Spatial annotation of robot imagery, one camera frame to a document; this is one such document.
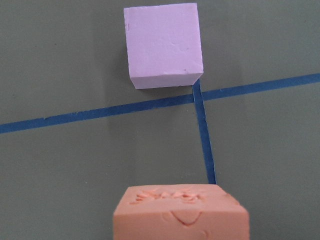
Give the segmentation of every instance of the block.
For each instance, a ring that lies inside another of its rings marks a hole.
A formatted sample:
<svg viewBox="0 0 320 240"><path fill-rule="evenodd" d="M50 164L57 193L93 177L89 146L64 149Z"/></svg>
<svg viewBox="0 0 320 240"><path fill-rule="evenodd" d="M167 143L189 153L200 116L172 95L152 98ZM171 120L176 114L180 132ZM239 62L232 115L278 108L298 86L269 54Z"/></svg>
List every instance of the block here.
<svg viewBox="0 0 320 240"><path fill-rule="evenodd" d="M129 187L113 214L113 240L249 240L249 214L214 184Z"/></svg>
<svg viewBox="0 0 320 240"><path fill-rule="evenodd" d="M196 3L124 8L124 23L136 89L193 85L203 74Z"/></svg>

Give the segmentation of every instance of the foam block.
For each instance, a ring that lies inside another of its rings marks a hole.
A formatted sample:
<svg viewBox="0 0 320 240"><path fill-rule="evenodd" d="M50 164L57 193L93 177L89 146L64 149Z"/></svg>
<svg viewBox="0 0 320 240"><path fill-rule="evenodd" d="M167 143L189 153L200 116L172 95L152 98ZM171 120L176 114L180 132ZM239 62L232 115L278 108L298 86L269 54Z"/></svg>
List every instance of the foam block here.
<svg viewBox="0 0 320 240"><path fill-rule="evenodd" d="M193 85L203 74L196 3L124 8L124 23L136 89Z"/></svg>
<svg viewBox="0 0 320 240"><path fill-rule="evenodd" d="M249 240L249 214L214 184L129 187L113 214L113 240Z"/></svg>

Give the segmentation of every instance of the blue line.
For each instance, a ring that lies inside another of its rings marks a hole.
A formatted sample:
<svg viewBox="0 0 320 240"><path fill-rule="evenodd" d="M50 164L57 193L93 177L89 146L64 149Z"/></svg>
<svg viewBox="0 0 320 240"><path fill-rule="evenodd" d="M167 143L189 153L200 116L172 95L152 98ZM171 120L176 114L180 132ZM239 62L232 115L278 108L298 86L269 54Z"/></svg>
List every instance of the blue line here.
<svg viewBox="0 0 320 240"><path fill-rule="evenodd" d="M205 91L202 96L204 101L208 101L314 83L320 83L320 73Z"/></svg>
<svg viewBox="0 0 320 240"><path fill-rule="evenodd" d="M177 106L182 104L191 104L193 102L193 95L187 94L87 111L72 112L62 115L50 116L46 118L36 118L31 120L17 121L1 124L0 134L72 123L77 121L104 118L121 114L129 114L145 110Z"/></svg>
<svg viewBox="0 0 320 240"><path fill-rule="evenodd" d="M203 97L201 94L200 80L197 80L192 86L193 99L196 110L196 116L199 123L200 138L202 143L202 151L204 156L204 163L207 173L209 184L216 184L215 174L215 162L214 156L211 149L210 136L208 131L208 125L206 121L206 112Z"/></svg>

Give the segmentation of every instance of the table surface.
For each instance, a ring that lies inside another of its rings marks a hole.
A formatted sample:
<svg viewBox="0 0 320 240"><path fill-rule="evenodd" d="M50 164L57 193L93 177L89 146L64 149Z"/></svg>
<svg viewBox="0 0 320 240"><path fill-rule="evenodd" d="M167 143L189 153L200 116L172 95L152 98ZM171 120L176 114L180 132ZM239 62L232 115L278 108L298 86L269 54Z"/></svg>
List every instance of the table surface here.
<svg viewBox="0 0 320 240"><path fill-rule="evenodd" d="M128 73L123 8L182 2L2 1L0 128L192 94L136 90ZM320 73L319 1L197 3L202 91ZM252 240L320 239L319 92L204 102L217 182L250 212ZM0 239L111 240L128 186L183 183L207 183L193 103L2 133Z"/></svg>

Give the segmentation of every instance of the blue tape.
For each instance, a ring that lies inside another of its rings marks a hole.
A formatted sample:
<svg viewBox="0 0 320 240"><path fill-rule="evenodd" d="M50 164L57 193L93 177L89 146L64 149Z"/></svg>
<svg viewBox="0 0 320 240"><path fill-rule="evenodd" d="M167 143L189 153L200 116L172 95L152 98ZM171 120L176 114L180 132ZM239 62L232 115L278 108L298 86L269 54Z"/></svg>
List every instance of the blue tape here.
<svg viewBox="0 0 320 240"><path fill-rule="evenodd" d="M192 86L193 99L196 110L196 116L199 124L200 138L202 143L202 151L204 156L204 163L209 184L216 184L215 162L214 155L211 149L210 136L208 125L206 121L206 112L204 100L201 94L200 80L197 80Z"/></svg>
<svg viewBox="0 0 320 240"><path fill-rule="evenodd" d="M218 90L205 91L202 93L202 96L204 101L208 101L208 100L221 99L221 98L227 98L227 97L244 95L244 94L252 94L252 93L257 93L262 91L283 89L283 88L295 87L295 86L306 85L306 84L314 84L314 83L320 83L319 73L285 78L280 80L253 83L249 85L222 88Z"/></svg>
<svg viewBox="0 0 320 240"><path fill-rule="evenodd" d="M167 97L156 100L129 103L125 105L111 106L87 111L79 111L62 115L50 116L46 118L36 118L31 120L17 121L0 125L0 134L36 129L47 126L72 123L90 119L104 118L121 114L129 114L151 109L166 108L194 102L192 94Z"/></svg>

